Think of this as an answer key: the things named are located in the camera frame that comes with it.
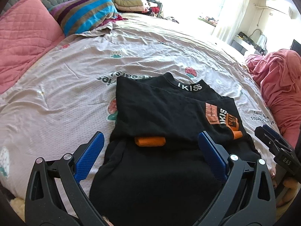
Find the person's hand on gripper handle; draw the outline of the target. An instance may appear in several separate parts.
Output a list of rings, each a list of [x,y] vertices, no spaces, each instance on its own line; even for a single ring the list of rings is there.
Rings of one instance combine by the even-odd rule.
[[[270,169],[274,191],[276,192],[276,206],[282,207],[292,201],[298,193],[300,183],[286,175],[279,165]]]

